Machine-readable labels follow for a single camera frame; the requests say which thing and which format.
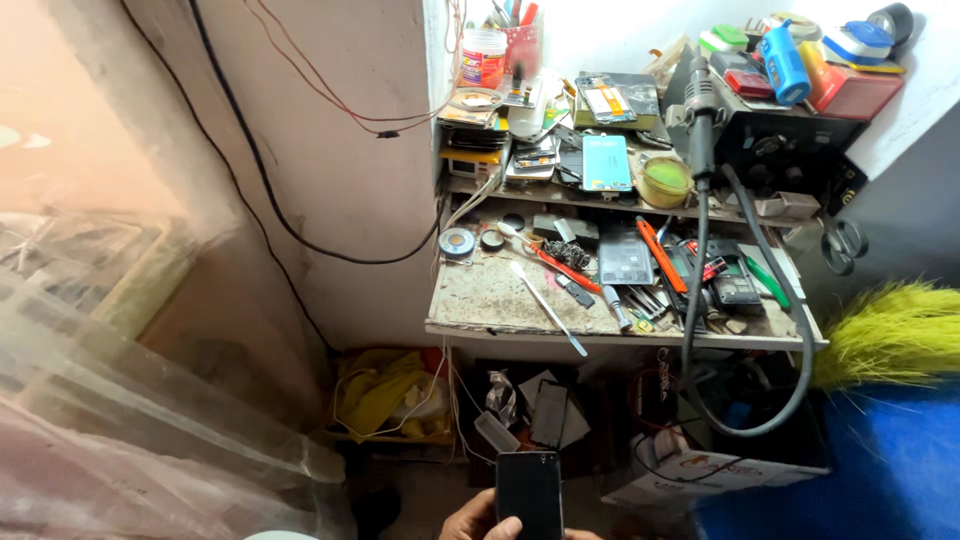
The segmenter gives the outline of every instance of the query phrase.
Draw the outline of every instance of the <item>plastic sheeting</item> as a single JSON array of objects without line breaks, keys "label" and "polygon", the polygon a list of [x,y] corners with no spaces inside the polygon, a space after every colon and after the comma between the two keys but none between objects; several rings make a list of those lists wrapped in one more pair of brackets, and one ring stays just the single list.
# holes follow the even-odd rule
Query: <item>plastic sheeting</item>
[{"label": "plastic sheeting", "polygon": [[0,326],[0,537],[352,536],[330,449],[6,270]]}]

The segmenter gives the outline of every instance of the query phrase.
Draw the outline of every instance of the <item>phone lcd screen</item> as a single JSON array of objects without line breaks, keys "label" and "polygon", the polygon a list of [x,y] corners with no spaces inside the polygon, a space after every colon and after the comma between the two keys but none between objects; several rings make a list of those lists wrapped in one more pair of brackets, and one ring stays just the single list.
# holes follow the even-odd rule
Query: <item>phone lcd screen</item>
[{"label": "phone lcd screen", "polygon": [[516,452],[496,457],[496,519],[520,518],[517,540],[563,540],[560,456]]}]

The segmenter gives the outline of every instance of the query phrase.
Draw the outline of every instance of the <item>floor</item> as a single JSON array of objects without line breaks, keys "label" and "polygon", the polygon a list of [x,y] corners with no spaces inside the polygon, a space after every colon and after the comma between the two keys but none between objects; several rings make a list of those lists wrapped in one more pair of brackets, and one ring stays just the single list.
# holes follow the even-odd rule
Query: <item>floor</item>
[{"label": "floor", "polygon": [[[349,481],[348,491],[352,497],[388,485],[399,491],[400,516],[380,534],[380,540],[436,540],[444,519],[480,491],[467,487],[467,475],[466,465],[371,461]],[[563,490],[566,527],[592,530],[605,539],[695,538],[685,516],[601,503],[593,478],[565,481]]]}]

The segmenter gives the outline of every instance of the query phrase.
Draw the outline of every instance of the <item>yellow broom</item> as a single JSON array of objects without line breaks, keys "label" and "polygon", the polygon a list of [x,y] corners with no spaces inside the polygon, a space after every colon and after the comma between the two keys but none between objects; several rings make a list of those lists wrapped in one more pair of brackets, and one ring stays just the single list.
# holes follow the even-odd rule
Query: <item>yellow broom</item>
[{"label": "yellow broom", "polygon": [[933,282],[889,282],[859,295],[827,331],[812,384],[926,385],[960,373],[960,291]]}]

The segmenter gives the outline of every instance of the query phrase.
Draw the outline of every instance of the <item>broken phone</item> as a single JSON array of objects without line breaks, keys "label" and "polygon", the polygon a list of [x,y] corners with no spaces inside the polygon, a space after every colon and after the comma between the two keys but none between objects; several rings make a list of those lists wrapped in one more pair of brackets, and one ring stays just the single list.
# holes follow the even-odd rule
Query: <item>broken phone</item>
[{"label": "broken phone", "polygon": [[512,516],[523,523],[517,540],[563,540],[559,454],[517,452],[496,457],[496,521]]}]

